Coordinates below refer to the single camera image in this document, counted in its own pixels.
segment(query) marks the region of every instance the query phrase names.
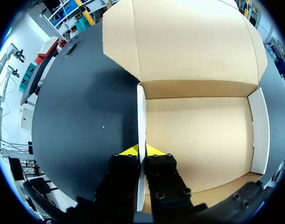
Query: screw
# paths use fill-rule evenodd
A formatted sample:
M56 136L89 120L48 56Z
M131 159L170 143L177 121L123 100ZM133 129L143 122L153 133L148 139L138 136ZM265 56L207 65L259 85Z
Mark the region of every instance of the screw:
M191 189L190 189L190 188L186 188L186 189L184 189L184 190L182 191L182 193L183 193L184 195L189 195L189 194L191 193Z
M156 193L154 196L156 199L159 199L159 200L161 200L165 197L165 195L161 192Z
M243 207L246 208L246 209L249 208L249 203L248 203L248 201L244 201Z
M236 199L236 200L240 200L240 196L238 195L238 193L235 193L234 195L233 195L233 197L234 197L234 199Z

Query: black tabletop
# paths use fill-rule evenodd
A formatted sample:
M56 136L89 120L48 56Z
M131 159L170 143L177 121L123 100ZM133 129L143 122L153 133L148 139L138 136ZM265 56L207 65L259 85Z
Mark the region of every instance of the black tabletop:
M45 57L43 59L43 61L35 67L32 75L29 79L29 82L26 86L26 89L23 92L20 105L23 105L24 103L26 103L28 98L36 91L36 89L38 87L38 83L39 83L39 81L43 75L43 72L44 72L47 64L49 63L49 61L53 57L54 53L56 52L57 45L58 44L56 44L53 47L53 49L51 50L51 52L49 53L49 55L47 57Z
M72 199L93 199L113 153L138 144L137 83L103 54L101 23L69 42L50 67L35 105L33 151Z
M270 151L265 175L260 181L266 184L285 159L285 87L270 54L266 52L268 66L259 86L262 88L270 123Z

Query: cardboard box flap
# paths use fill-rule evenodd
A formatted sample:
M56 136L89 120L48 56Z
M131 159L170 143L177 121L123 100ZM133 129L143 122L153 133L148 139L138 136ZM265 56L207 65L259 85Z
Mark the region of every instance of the cardboard box flap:
M260 81L260 79L264 74L264 70L268 65L267 55L265 54L265 49L264 49L264 43L262 37L255 29L255 27L244 16L242 16L242 18L244 19L245 24L247 25L249 34L253 42L253 47L256 55L256 63L257 63L257 78L258 81Z
M265 51L248 26L233 0L121 0L104 14L104 53L142 83L257 85Z
M103 16L103 52L140 79L132 2L119 1L109 11Z

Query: metal shelf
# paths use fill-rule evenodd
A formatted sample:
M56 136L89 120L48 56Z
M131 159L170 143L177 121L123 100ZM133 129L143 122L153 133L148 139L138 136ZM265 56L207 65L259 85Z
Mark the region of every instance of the metal shelf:
M68 17L69 15L71 15L73 12L75 12L75 11L78 10L78 9L79 9L79 7L75 8L75 9L73 9L71 12L69 12L62 20L60 20L60 21L55 25L55 27L57 27L62 21L64 21L65 19L67 19L67 17Z
M69 3L69 2L70 2L70 1L66 1L66 2L64 2L63 4L60 3L58 9L48 18L48 20L50 20L53 16L55 16L56 13L58 13L61 9L63 9L63 7L64 7L67 3Z

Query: cable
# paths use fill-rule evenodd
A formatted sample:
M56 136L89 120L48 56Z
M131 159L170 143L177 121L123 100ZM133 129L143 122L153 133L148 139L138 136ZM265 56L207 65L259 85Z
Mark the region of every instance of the cable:
M11 108L10 108L9 105L7 104L7 95L8 95L9 93L12 93L12 92L16 92L16 91L17 91L17 83L15 82L15 80L14 80L11 76L10 76L10 78L11 78L11 79L14 81L14 83L15 83L15 90L10 91L10 92L7 92L7 93L5 94L5 96L4 96L4 102L6 103L6 105L7 105L8 109L9 109L9 111L8 111L5 115L3 115L3 116L1 117L1 120L11 112Z
M13 145L10 145L8 147L9 148L15 148L15 149L17 149L17 148L24 148L24 149L21 149L21 150L24 150L25 152L28 152L28 149L26 147L24 147L24 146L13 146Z
M38 165L38 163L36 163L35 165L33 165L33 166L32 166L32 167L30 167L30 168L25 169L24 171L26 171L26 170L27 170L27 172L26 172L26 173L24 173L24 175L25 175L25 174L28 174L28 173L29 173L29 170L30 170L30 169L32 169L32 168L34 168L36 165Z
M19 146L18 146L18 147L15 147L15 146L8 146L8 147L17 149L17 151L11 149L11 151L13 151L13 152L23 152L23 153L26 153L26 154L27 154L27 152L28 152L28 150L19 149L19 148L18 148Z
M4 141L4 140L1 140L7 144L12 144L12 145L17 145L17 146L32 146L32 145L26 145L26 144L19 144L19 143L12 143L12 142L7 142L7 141Z

